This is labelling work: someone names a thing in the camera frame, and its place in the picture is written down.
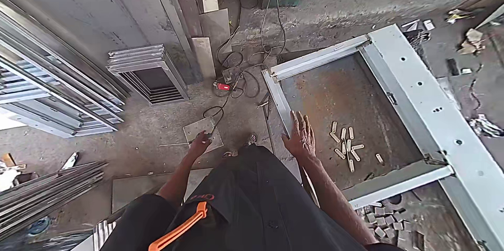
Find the left hand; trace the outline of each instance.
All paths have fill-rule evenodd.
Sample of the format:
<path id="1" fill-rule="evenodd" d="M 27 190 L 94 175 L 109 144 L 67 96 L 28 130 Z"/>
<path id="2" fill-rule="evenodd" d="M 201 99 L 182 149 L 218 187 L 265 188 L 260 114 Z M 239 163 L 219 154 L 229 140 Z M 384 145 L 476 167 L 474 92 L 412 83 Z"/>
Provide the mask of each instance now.
<path id="1" fill-rule="evenodd" d="M 192 141 L 191 147 L 187 152 L 187 156 L 190 156 L 194 160 L 196 160 L 198 157 L 203 155 L 203 153 L 205 153 L 205 151 L 207 150 L 208 146 L 212 143 L 212 140 L 208 138 L 209 136 L 208 134 L 205 134 L 205 130 L 199 132 L 198 135 L 196 135 L 196 139 Z"/>

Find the metal sheet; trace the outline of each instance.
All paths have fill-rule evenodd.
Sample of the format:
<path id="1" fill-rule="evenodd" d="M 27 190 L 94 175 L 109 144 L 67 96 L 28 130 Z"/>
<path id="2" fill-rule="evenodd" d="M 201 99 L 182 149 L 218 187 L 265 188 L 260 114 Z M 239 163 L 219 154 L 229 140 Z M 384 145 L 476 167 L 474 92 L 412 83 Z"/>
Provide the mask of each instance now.
<path id="1" fill-rule="evenodd" d="M 220 137 L 219 129 L 218 128 L 214 129 L 214 127 L 215 127 L 215 120 L 213 117 L 209 116 L 207 118 L 196 121 L 192 124 L 184 126 L 183 130 L 184 134 L 186 134 L 187 142 L 193 141 L 196 138 L 196 135 L 203 130 L 205 130 L 206 133 L 210 133 L 213 131 L 212 136 L 210 137 L 212 139 L 212 143 L 208 146 L 207 150 L 205 151 L 205 153 L 207 153 L 217 148 L 220 148 L 224 145 Z"/>

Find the metal scrap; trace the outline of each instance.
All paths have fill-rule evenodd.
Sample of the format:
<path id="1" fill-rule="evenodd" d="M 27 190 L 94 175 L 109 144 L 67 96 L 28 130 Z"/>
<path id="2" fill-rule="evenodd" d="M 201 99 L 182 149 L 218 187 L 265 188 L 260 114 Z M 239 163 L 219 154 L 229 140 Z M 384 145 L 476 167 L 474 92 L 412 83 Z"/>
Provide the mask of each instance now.
<path id="1" fill-rule="evenodd" d="M 471 119 L 469 125 L 478 136 L 504 137 L 504 130 L 488 120 L 483 113 L 478 114 L 477 118 Z"/>

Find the white metal frame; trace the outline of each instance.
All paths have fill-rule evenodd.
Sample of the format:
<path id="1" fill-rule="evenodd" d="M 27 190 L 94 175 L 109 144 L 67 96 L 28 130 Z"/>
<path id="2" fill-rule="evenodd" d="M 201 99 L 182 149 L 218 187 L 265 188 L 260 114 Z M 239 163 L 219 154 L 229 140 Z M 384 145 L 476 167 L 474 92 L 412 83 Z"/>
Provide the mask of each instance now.
<path id="1" fill-rule="evenodd" d="M 438 180 L 474 239 L 503 251 L 504 174 L 396 25 L 263 70 L 286 133 L 290 106 L 279 81 L 355 53 L 393 100 L 420 152 L 448 165 L 419 161 L 364 181 L 343 191 L 350 203 L 357 209 Z"/>

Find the red tool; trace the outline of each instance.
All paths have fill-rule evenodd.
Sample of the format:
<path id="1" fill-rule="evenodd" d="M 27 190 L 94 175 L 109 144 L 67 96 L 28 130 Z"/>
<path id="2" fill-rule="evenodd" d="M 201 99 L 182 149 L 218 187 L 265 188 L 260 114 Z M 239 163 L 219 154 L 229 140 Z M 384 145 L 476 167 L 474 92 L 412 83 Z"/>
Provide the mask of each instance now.
<path id="1" fill-rule="evenodd" d="M 231 90 L 231 86 L 219 83 L 217 81 L 214 82 L 214 87 L 216 87 L 218 90 L 224 90 L 224 91 L 229 91 Z"/>

